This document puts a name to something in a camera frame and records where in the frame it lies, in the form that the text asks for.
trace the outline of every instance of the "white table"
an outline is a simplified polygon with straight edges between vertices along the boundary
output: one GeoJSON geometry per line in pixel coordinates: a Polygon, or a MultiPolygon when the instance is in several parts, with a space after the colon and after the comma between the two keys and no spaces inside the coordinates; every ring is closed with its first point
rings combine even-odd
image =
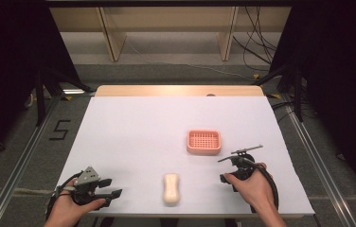
{"type": "Polygon", "coordinates": [[[58,184],[92,166],[111,186],[123,189],[107,208],[93,212],[112,217],[240,218],[250,206],[220,174],[236,170],[231,151],[262,144],[249,153],[274,176],[283,216],[314,214],[265,96],[95,96],[81,122],[58,184]],[[218,130],[222,151],[216,156],[187,152],[187,131],[218,130]],[[180,176],[178,204],[163,203],[163,175],[180,176]]]}

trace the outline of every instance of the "human hand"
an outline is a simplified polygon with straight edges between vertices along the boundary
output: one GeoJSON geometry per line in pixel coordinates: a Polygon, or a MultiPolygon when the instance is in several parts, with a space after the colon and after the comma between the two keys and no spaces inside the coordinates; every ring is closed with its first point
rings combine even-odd
{"type": "MultiPolygon", "coordinates": [[[[71,180],[66,185],[73,186],[75,180],[71,180]]],[[[96,210],[105,202],[105,199],[98,199],[84,205],[77,205],[69,195],[70,192],[67,190],[61,192],[44,227],[74,226],[83,215],[96,210]]]]}
{"type": "MultiPolygon", "coordinates": [[[[257,165],[266,168],[264,163],[257,165]]],[[[225,173],[224,177],[237,188],[242,198],[256,209],[266,226],[286,226],[276,210],[272,188],[258,169],[244,181],[230,173],[225,173]]]]}

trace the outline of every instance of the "pink basket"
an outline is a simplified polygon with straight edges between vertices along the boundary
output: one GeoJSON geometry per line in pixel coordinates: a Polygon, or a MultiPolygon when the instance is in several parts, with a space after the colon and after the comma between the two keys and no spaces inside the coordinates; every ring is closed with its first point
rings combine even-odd
{"type": "Polygon", "coordinates": [[[193,130],[187,133],[187,151],[193,154],[216,155],[222,148],[218,131],[193,130]]]}

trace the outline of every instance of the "wire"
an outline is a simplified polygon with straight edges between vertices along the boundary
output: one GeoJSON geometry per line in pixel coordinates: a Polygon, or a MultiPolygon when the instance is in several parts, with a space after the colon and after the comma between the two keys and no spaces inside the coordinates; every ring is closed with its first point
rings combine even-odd
{"type": "Polygon", "coordinates": [[[250,69],[252,69],[252,70],[264,71],[264,72],[268,72],[268,71],[269,71],[268,69],[254,68],[254,67],[251,67],[249,64],[247,64],[247,63],[246,63],[246,60],[245,60],[245,50],[243,50],[242,58],[243,58],[243,63],[245,63],[246,67],[248,67],[248,68],[250,68],[250,69]]]}
{"type": "Polygon", "coordinates": [[[273,111],[275,111],[276,109],[283,107],[283,106],[287,106],[288,104],[294,104],[294,102],[293,101],[280,102],[280,103],[272,105],[272,109],[273,109],[273,111]]]}
{"type": "Polygon", "coordinates": [[[196,65],[196,64],[177,64],[177,63],[169,63],[169,62],[161,62],[161,61],[148,61],[145,59],[145,57],[143,56],[142,53],[140,53],[136,48],[134,48],[129,42],[126,42],[126,44],[134,51],[136,52],[140,58],[142,58],[142,60],[146,63],[150,63],[150,64],[169,64],[169,65],[185,65],[185,66],[189,66],[189,67],[193,67],[193,68],[200,68],[200,69],[207,69],[207,70],[211,70],[217,73],[221,73],[221,74],[226,74],[226,75],[230,75],[230,76],[236,76],[236,77],[240,77],[243,79],[247,79],[247,80],[251,80],[251,81],[255,81],[256,79],[250,79],[246,76],[243,76],[241,74],[235,74],[235,73],[228,73],[228,72],[224,72],[218,69],[214,69],[211,67],[205,67],[205,66],[201,66],[201,65],[196,65]]]}
{"type": "Polygon", "coordinates": [[[282,119],[284,119],[286,116],[288,116],[288,115],[290,115],[291,113],[293,113],[294,111],[290,111],[290,112],[288,112],[288,113],[285,113],[283,116],[281,116],[281,118],[279,118],[278,120],[277,120],[277,123],[279,123],[282,119]]]}
{"type": "Polygon", "coordinates": [[[270,53],[269,49],[270,50],[273,50],[273,51],[276,51],[276,47],[269,43],[262,35],[262,32],[261,32],[261,24],[260,24],[260,19],[259,19],[259,16],[260,16],[260,7],[257,7],[257,20],[254,22],[254,20],[252,19],[249,11],[248,11],[248,8],[245,7],[245,10],[246,10],[246,13],[248,14],[248,17],[249,17],[249,20],[251,21],[252,23],[252,27],[253,27],[253,31],[251,34],[249,34],[249,32],[246,32],[246,34],[249,36],[249,39],[248,39],[248,42],[246,43],[246,46],[249,44],[249,42],[252,40],[253,42],[255,42],[256,44],[259,44],[263,47],[264,49],[264,52],[267,56],[267,59],[269,61],[269,63],[271,64],[271,60],[273,59],[273,56],[272,54],[270,53]],[[253,34],[254,33],[257,33],[260,41],[261,41],[261,44],[256,42],[254,39],[253,39],[253,34]]]}
{"type": "Polygon", "coordinates": [[[233,38],[234,38],[234,40],[235,40],[240,46],[242,46],[242,48],[246,49],[248,52],[251,52],[253,55],[255,55],[256,57],[258,57],[258,58],[261,59],[262,61],[264,61],[264,62],[270,64],[269,61],[263,59],[260,55],[258,55],[257,53],[253,52],[252,50],[250,50],[249,48],[247,48],[247,47],[244,46],[243,44],[241,44],[241,43],[237,40],[237,38],[235,38],[235,36],[233,36],[233,38]]]}

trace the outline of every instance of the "wooden edge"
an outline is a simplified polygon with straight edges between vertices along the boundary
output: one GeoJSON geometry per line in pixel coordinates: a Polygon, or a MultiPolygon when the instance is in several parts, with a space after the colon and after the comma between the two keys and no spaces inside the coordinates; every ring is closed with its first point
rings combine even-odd
{"type": "Polygon", "coordinates": [[[228,61],[229,52],[231,50],[232,39],[234,36],[235,23],[237,21],[238,7],[231,8],[231,15],[229,17],[229,24],[231,25],[225,32],[217,33],[217,41],[219,43],[220,54],[223,61],[228,61]]]}
{"type": "Polygon", "coordinates": [[[95,96],[264,96],[255,85],[101,85],[95,96]]]}

